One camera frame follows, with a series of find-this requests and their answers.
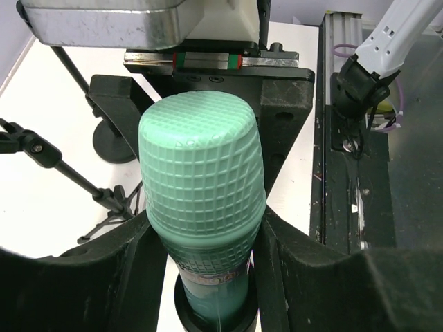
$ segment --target cylindrical black holder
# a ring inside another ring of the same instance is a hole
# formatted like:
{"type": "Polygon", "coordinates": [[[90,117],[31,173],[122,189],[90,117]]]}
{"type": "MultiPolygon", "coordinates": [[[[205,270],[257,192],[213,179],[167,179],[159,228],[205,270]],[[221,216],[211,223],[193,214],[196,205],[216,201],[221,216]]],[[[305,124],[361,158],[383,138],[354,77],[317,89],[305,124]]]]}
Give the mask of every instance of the cylindrical black holder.
{"type": "MultiPolygon", "coordinates": [[[[180,322],[187,332],[211,332],[212,329],[206,326],[200,318],[198,318],[189,305],[186,298],[185,288],[181,281],[180,275],[177,276],[174,289],[175,309],[179,315],[180,322]]],[[[246,302],[238,313],[237,319],[232,326],[226,327],[225,332],[254,332],[258,319],[258,300],[257,286],[255,285],[254,267],[249,268],[249,290],[246,302]]]]}

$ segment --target metal bolt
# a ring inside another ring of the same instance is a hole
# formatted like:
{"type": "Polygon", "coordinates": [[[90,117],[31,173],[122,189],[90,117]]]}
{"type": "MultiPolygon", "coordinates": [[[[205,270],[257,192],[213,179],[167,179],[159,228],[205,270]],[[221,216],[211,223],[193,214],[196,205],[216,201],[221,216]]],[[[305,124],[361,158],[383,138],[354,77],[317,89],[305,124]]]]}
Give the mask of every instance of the metal bolt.
{"type": "Polygon", "coordinates": [[[349,140],[343,141],[343,148],[347,152],[352,152],[354,150],[354,148],[352,147],[352,144],[349,140]]]}
{"type": "Polygon", "coordinates": [[[31,147],[31,151],[38,154],[39,152],[42,152],[43,147],[40,144],[36,144],[33,147],[31,147]]]}

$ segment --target green bottle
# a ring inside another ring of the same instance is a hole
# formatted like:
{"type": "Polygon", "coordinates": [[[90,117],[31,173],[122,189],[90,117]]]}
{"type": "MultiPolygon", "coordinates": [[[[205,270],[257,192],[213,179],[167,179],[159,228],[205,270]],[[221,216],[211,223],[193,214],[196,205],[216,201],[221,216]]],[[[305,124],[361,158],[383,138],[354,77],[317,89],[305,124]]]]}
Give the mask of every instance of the green bottle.
{"type": "Polygon", "coordinates": [[[246,299],[266,207],[255,114],[228,93],[173,95],[143,114],[139,148],[148,219],[196,315],[223,329],[246,299]]]}

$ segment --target bottle label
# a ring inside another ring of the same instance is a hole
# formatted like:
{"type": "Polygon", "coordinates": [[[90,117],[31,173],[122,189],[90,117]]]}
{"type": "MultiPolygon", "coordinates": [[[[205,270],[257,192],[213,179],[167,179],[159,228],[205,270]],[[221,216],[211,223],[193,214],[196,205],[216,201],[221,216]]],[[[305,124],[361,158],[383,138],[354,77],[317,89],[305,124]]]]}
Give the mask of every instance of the bottle label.
{"type": "Polygon", "coordinates": [[[200,285],[216,286],[216,285],[225,284],[227,282],[231,282],[236,277],[239,277],[244,273],[247,274],[249,271],[249,264],[250,261],[248,259],[243,264],[240,264],[238,267],[229,270],[228,272],[220,273],[218,275],[200,275],[197,273],[184,270],[180,266],[177,267],[179,268],[180,276],[186,278],[190,282],[194,282],[200,285]]]}

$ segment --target white wall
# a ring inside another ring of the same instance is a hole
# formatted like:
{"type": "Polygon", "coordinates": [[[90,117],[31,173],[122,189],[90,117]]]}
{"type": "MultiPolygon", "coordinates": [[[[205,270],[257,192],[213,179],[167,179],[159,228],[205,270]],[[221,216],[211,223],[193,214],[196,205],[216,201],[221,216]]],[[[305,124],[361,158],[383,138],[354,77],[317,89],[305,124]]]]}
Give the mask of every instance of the white wall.
{"type": "Polygon", "coordinates": [[[0,0],[0,86],[8,76],[31,33],[15,10],[17,0],[0,0]]]}
{"type": "MultiPolygon", "coordinates": [[[[392,0],[272,0],[271,21],[293,23],[295,17],[301,24],[319,25],[327,10],[357,12],[367,20],[379,21],[392,0]]],[[[443,25],[443,12],[433,21],[443,25]]]]}

